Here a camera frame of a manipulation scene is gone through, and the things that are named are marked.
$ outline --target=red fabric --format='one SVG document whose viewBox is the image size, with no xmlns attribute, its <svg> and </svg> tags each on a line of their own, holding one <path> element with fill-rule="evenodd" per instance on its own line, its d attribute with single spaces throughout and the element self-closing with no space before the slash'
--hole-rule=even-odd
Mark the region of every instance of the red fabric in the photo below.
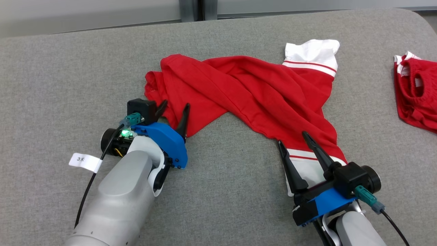
<svg viewBox="0 0 437 246">
<path fill-rule="evenodd" d="M 305 130 L 329 155 L 346 162 L 337 133 L 322 113 L 332 76 L 247 56 L 201 62 L 171 55 L 161 60 L 161 69 L 146 74 L 145 95 L 157 103 L 168 100 L 164 116 L 173 128 L 190 103 L 188 137 L 230 111 L 254 131 L 282 140 L 287 148 L 310 151 L 302 137 Z"/>
<path fill-rule="evenodd" d="M 396 63 L 394 69 L 399 117 L 412 126 L 437 133 L 437 63 L 410 58 L 401 65 L 401 74 L 397 73 Z"/>
</svg>

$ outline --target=red and white clothing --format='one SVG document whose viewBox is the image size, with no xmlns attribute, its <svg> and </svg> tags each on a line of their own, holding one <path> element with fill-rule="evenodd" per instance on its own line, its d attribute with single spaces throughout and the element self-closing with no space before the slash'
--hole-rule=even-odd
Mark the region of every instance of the red and white clothing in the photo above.
<svg viewBox="0 0 437 246">
<path fill-rule="evenodd" d="M 336 160 L 346 161 L 337 146 L 337 133 L 322 112 L 336 74 L 334 55 L 339 46 L 336 40 L 288 43 L 283 64 L 248 56 L 198 61 L 171 55 L 161 60 L 162 72 L 146 74 L 145 95 L 158 104 L 168 100 L 163 116 L 173 128 L 190 103 L 188 137 L 225 112 L 233 113 L 252 130 L 282 140 L 301 176 L 312 186 L 324 180 L 323 172 L 302 131 Z"/>
<path fill-rule="evenodd" d="M 437 133 L 437 62 L 411 52 L 395 56 L 395 93 L 399 117 Z"/>
</svg>

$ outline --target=green led light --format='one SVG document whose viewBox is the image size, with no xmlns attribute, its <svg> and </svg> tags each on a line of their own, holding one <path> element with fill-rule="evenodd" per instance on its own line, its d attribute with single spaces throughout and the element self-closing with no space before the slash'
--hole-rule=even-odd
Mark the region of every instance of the green led light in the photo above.
<svg viewBox="0 0 437 246">
<path fill-rule="evenodd" d="M 122 135 L 123 137 L 129 137 L 129 136 L 131 135 L 131 131 L 129 131 L 129 130 L 123 130 L 123 131 L 121 131 L 121 135 Z"/>
</svg>

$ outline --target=yellow wire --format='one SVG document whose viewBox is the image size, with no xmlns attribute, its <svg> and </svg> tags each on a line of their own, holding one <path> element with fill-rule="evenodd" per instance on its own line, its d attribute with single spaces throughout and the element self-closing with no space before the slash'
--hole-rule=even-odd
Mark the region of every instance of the yellow wire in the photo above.
<svg viewBox="0 0 437 246">
<path fill-rule="evenodd" d="M 123 155 L 121 154 L 121 152 L 118 149 L 114 149 L 121 157 L 123 157 Z"/>
</svg>

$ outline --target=teal connector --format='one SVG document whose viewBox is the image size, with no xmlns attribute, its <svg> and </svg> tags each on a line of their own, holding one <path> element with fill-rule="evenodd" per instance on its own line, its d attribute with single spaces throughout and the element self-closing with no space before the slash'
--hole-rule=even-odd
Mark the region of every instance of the teal connector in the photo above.
<svg viewBox="0 0 437 246">
<path fill-rule="evenodd" d="M 380 214 L 384 211 L 384 204 L 378 202 L 378 199 L 362 185 L 355 187 L 355 195 L 358 199 L 369 205 L 376 214 Z"/>
<path fill-rule="evenodd" d="M 123 120 L 120 121 L 120 125 L 124 124 L 123 129 L 127 129 L 133 125 L 140 124 L 144 121 L 144 118 L 139 113 L 133 113 L 126 116 Z"/>
</svg>

